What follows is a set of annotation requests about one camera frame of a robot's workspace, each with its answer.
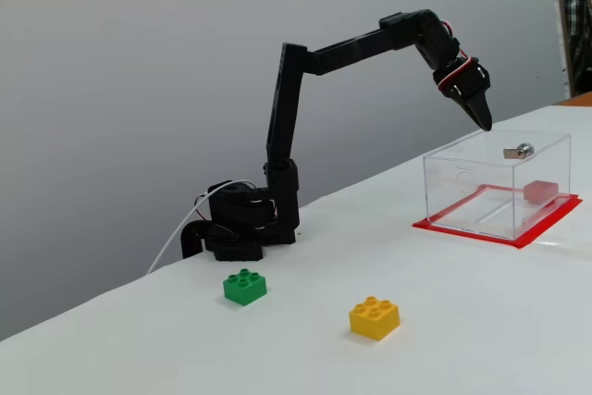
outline red block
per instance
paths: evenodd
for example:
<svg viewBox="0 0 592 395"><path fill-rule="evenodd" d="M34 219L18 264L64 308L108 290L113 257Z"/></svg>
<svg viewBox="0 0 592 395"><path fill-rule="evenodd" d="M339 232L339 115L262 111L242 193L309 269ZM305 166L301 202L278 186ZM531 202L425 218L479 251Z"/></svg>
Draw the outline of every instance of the red block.
<svg viewBox="0 0 592 395"><path fill-rule="evenodd" d="M534 205L544 204L559 194L559 184L536 180L524 187L524 198Z"/></svg>

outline person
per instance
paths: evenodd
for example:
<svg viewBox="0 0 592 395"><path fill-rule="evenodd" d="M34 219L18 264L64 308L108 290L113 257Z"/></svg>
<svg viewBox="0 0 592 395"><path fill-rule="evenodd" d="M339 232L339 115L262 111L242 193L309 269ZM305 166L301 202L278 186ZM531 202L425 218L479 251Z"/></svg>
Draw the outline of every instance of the person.
<svg viewBox="0 0 592 395"><path fill-rule="evenodd" d="M592 0L563 0L576 94L592 91Z"/></svg>

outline gray wall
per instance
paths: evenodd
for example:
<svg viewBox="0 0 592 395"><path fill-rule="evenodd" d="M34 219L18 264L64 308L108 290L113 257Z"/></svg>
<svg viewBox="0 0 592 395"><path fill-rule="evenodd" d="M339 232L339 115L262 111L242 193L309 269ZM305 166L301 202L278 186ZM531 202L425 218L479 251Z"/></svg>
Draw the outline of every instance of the gray wall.
<svg viewBox="0 0 592 395"><path fill-rule="evenodd" d="M264 184L282 42L420 8L489 69L496 120L562 98L551 0L0 0L0 339L140 277L210 184ZM413 49L306 78L302 204L474 129Z"/></svg>

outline green lego brick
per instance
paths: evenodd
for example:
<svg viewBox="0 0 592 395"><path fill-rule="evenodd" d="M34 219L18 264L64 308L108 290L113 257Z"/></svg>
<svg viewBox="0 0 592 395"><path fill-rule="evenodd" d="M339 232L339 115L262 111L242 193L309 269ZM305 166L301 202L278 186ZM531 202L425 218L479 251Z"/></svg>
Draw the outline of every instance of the green lego brick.
<svg viewBox="0 0 592 395"><path fill-rule="evenodd" d="M240 305L247 305L267 294L265 278L243 268L224 281L224 296Z"/></svg>

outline white cable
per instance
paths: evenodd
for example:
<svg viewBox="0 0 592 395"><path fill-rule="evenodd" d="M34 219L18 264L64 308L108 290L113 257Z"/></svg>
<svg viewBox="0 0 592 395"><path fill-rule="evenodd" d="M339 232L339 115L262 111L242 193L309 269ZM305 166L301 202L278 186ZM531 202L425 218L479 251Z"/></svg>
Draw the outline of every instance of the white cable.
<svg viewBox="0 0 592 395"><path fill-rule="evenodd" d="M175 238L175 235L177 233L179 233L179 230L181 230L182 227L185 225L185 223L187 222L187 219L189 219L191 217L191 215L193 215L193 212L195 210L197 210L199 208L199 206L202 205L205 201L207 201L210 198L210 196L212 196L215 193L218 193L220 190L222 190L225 187L227 187L228 185L232 185L232 184L248 184L248 185L250 185L253 188L256 188L257 187L255 184L253 184L249 180L245 180L245 179L232 180L231 182L227 182L226 184L223 184L220 187L218 187L216 189L213 189L212 191L206 193L205 196L202 198L202 200L200 202L198 202L191 209L191 211L183 218L183 220L181 221L181 223L179 224L179 226L175 229L175 231L173 231L173 234L170 235L170 238L165 243L164 247L160 250L160 253L156 256L156 259L154 259L154 262L152 263L152 265L150 266L150 268L146 272L146 275L150 275L153 272L154 268L156 267L156 264L158 264L158 261L160 261L160 258L162 257L163 253L168 248L168 245L173 241L173 239Z"/></svg>

